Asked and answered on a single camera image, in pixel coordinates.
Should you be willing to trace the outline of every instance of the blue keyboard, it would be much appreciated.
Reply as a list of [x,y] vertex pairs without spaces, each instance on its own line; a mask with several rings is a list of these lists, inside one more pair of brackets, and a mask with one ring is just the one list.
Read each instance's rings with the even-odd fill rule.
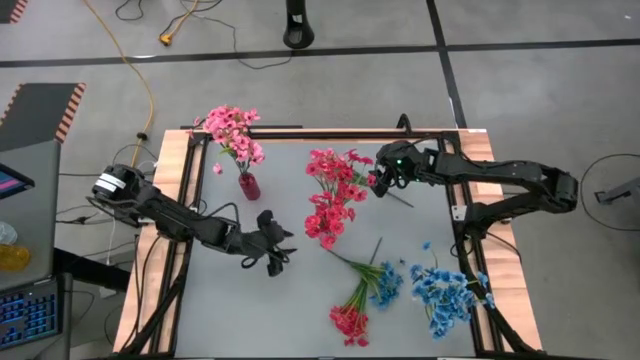
[[63,291],[51,280],[0,294],[0,351],[59,334]]

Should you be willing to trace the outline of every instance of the red vase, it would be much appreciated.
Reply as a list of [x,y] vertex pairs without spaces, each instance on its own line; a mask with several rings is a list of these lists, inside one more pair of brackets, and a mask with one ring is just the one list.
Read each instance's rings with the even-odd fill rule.
[[240,174],[238,183],[247,200],[258,200],[260,197],[260,187],[258,187],[258,182],[252,173]]

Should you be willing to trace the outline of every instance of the orange and black striped tape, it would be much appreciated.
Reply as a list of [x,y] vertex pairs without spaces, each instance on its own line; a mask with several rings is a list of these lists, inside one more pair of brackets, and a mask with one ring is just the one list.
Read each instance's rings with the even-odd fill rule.
[[84,94],[84,89],[86,87],[87,84],[79,83],[76,85],[76,88],[73,89],[67,108],[62,115],[62,121],[60,121],[58,130],[56,131],[56,140],[60,144],[64,143],[64,140],[67,138],[67,134],[69,134],[69,129],[73,123],[73,117],[76,115],[76,111],[78,111],[78,106],[80,106],[80,100],[82,99],[82,94]]
[[18,84],[16,91],[13,93],[13,96],[11,97],[9,104],[7,105],[7,108],[4,110],[4,114],[0,116],[0,126],[2,126],[2,122],[7,117],[7,114],[9,114],[9,109],[11,109],[11,105],[13,105],[13,102],[16,100],[16,96],[18,96],[18,92],[20,91],[20,89],[22,89],[22,85],[24,84]]
[[9,17],[9,24],[15,24],[20,21],[24,10],[27,7],[27,0],[18,0],[16,2],[16,7],[13,8],[11,15]]

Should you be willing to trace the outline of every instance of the black stand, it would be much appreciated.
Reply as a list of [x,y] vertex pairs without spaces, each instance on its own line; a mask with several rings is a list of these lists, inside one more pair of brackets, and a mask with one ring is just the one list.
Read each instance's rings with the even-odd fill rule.
[[76,254],[53,249],[53,274],[70,273],[75,280],[104,286],[116,291],[127,291],[130,272],[107,266]]
[[609,205],[614,200],[628,196],[633,197],[640,204],[640,177],[618,185],[609,191],[599,191],[595,195],[598,202],[604,205]]
[[292,49],[304,49],[315,35],[307,19],[306,0],[287,0],[287,29],[282,40]]

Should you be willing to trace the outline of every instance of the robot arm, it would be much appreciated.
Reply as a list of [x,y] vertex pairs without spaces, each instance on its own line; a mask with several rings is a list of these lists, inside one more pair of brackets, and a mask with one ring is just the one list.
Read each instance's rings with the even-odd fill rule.
[[243,268],[252,267],[267,254],[269,276],[282,272],[283,264],[289,262],[288,254],[295,251],[278,247],[285,237],[293,234],[273,220],[270,210],[258,216],[258,230],[243,233],[235,204],[222,207],[234,207],[235,221],[213,216],[222,208],[210,215],[200,215],[162,194],[138,169],[129,166],[108,166],[91,191],[94,197],[88,198],[89,202],[101,209],[111,208],[116,219],[138,227],[141,217],[150,218],[155,221],[158,234],[172,241],[186,242],[196,238],[210,249],[244,255]]
[[466,156],[425,149],[420,152],[406,140],[384,145],[376,155],[383,171],[376,170],[372,187],[378,197],[389,187],[400,189],[414,182],[453,185],[465,181],[518,185],[523,194],[493,203],[473,203],[458,207],[456,221],[464,233],[482,239],[496,221],[515,218],[534,211],[565,213],[577,205],[578,181],[569,173],[532,161],[472,161]]

